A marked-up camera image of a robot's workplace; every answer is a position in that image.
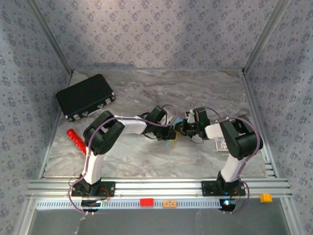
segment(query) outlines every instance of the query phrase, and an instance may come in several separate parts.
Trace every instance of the gray marble floor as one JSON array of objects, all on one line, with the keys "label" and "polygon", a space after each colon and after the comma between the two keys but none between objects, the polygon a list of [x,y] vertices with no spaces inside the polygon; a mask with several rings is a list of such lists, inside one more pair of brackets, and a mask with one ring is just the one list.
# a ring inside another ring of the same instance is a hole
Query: gray marble floor
[{"label": "gray marble floor", "polygon": [[[75,72],[71,85],[98,72]],[[135,116],[151,111],[156,104],[172,104],[179,117],[191,108],[209,106],[221,116],[250,115],[240,78],[217,70],[132,70],[101,72],[116,93],[116,101],[105,106],[115,115]],[[175,112],[168,109],[169,116]],[[73,128],[82,136],[85,128],[101,111],[76,122],[61,115],[59,126],[45,168],[45,177],[78,176],[85,156],[68,138]],[[210,119],[216,116],[208,112]],[[213,140],[195,144],[179,136],[166,147],[165,141],[150,140],[141,135],[121,136],[104,159],[103,177],[215,177],[222,169],[228,152],[217,152]],[[244,176],[264,176],[261,152],[243,170]]]}]

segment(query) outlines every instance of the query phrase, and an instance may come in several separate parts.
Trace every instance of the black case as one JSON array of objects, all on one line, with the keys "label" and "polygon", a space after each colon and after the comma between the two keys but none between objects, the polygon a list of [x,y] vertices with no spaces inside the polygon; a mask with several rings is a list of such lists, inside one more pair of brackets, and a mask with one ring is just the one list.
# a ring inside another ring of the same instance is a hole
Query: black case
[{"label": "black case", "polygon": [[87,117],[116,98],[102,74],[61,90],[56,97],[68,121]]}]

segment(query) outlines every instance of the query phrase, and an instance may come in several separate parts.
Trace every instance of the blue patterned wall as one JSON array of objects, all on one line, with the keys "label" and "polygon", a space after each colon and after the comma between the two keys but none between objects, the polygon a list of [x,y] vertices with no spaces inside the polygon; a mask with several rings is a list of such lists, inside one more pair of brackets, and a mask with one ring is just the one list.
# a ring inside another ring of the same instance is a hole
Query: blue patterned wall
[{"label": "blue patterned wall", "polygon": [[75,70],[242,68],[276,0],[35,0]]},{"label": "blue patterned wall", "polygon": [[291,1],[248,78],[281,177],[313,234],[313,2]]},{"label": "blue patterned wall", "polygon": [[0,1],[0,234],[12,234],[38,177],[69,79],[23,1]]}]

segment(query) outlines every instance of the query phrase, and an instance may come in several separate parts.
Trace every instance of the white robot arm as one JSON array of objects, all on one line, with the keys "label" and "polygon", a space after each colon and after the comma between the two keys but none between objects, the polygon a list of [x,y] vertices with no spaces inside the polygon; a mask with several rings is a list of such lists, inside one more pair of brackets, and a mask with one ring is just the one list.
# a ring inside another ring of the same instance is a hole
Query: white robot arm
[{"label": "white robot arm", "polygon": [[[218,175],[218,188],[213,190],[219,190],[220,192],[217,194],[225,191],[225,188],[229,188],[229,186],[233,190],[242,166],[245,164],[245,157],[255,151],[257,146],[256,133],[244,122],[223,120],[210,124],[205,108],[196,108],[187,112],[188,119],[184,119],[176,125],[160,125],[159,122],[166,115],[166,111],[159,106],[156,106],[150,113],[145,113],[145,115],[145,117],[125,118],[114,116],[109,111],[105,111],[84,131],[85,144],[86,146],[90,145],[91,152],[90,156],[86,158],[82,172],[84,178],[81,184],[88,194],[95,195],[99,190],[97,185],[101,181],[104,154],[112,148],[122,134],[153,133],[158,140],[174,140],[177,134],[189,137],[199,135],[204,140],[224,138],[230,154]],[[110,118],[116,119],[109,121],[98,132],[95,131]],[[241,116],[241,118],[249,121],[246,116]],[[262,139],[260,138],[260,140],[259,149],[263,147]]]}]

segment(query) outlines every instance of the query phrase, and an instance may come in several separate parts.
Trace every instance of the black mounting plate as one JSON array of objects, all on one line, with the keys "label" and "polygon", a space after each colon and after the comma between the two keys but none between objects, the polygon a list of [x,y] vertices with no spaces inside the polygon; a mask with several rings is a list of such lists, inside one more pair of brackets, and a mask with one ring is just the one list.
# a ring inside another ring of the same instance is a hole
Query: black mounting plate
[{"label": "black mounting plate", "polygon": [[104,182],[99,182],[100,184],[100,190],[98,190],[94,195],[90,195],[88,191],[85,189],[85,187],[81,184],[81,182],[78,182],[77,184],[74,185],[74,189],[72,190],[72,197],[107,197],[107,192],[109,193],[109,197],[114,196],[115,192],[115,182],[109,182],[109,181],[104,181]]},{"label": "black mounting plate", "polygon": [[217,181],[202,181],[201,182],[202,187],[202,196],[208,197],[208,196],[237,196],[239,193],[240,196],[245,196],[246,191],[244,184],[241,182],[238,182],[235,186],[230,188],[225,188],[223,191],[220,190],[219,185]]}]

